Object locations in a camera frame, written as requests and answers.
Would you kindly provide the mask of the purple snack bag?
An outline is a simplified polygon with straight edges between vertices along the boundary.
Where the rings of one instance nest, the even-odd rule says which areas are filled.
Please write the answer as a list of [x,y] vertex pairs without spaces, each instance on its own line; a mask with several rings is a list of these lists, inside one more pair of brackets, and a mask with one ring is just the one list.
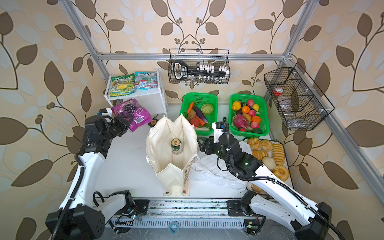
[[112,107],[112,112],[115,116],[122,116],[131,123],[129,129],[132,132],[153,120],[149,111],[142,107],[136,99],[129,99]]

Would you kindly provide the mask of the green white drink can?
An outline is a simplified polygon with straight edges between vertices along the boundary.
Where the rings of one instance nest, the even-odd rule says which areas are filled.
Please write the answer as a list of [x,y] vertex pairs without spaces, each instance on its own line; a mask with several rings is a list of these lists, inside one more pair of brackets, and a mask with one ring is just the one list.
[[171,140],[171,149],[172,149],[172,153],[175,154],[175,155],[179,155],[183,152],[183,145],[182,145],[182,142],[181,140],[179,140],[178,138],[174,138]]

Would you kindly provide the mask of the cream floral tote bag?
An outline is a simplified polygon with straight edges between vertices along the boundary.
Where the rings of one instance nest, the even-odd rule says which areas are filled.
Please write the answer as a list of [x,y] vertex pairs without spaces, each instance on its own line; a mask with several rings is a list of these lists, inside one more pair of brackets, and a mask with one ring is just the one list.
[[[164,196],[189,196],[189,173],[197,159],[199,145],[194,126],[180,115],[175,121],[162,117],[150,129],[146,140],[146,160],[164,186]],[[172,153],[171,140],[183,145],[179,155]]]

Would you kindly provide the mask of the teal fruit candy bag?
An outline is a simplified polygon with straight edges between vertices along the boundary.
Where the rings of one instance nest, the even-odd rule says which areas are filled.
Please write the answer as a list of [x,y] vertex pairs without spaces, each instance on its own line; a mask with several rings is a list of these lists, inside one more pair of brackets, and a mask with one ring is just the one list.
[[138,90],[150,90],[158,87],[158,75],[156,72],[135,72],[135,88]]

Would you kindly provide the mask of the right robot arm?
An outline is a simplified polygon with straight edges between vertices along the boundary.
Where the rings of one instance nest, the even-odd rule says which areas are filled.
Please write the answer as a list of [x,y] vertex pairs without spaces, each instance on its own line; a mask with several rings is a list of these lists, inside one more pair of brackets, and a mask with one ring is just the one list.
[[304,197],[276,177],[262,161],[242,150],[230,133],[228,122],[214,123],[215,136],[198,138],[200,151],[216,155],[236,179],[258,186],[269,194],[271,202],[257,194],[247,193],[241,201],[246,216],[265,216],[293,232],[298,240],[323,240],[332,230],[340,240],[343,234],[331,223],[332,208],[324,202]]

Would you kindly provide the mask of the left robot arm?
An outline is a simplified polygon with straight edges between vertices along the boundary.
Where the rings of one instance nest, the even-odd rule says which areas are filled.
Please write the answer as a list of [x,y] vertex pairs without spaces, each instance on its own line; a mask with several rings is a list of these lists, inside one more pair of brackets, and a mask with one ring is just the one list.
[[59,209],[46,218],[53,240],[98,239],[118,211],[130,213],[135,209],[128,190],[112,193],[99,206],[94,206],[96,181],[112,140],[124,135],[132,121],[102,114],[86,119],[82,146],[75,154],[78,168],[74,181]]

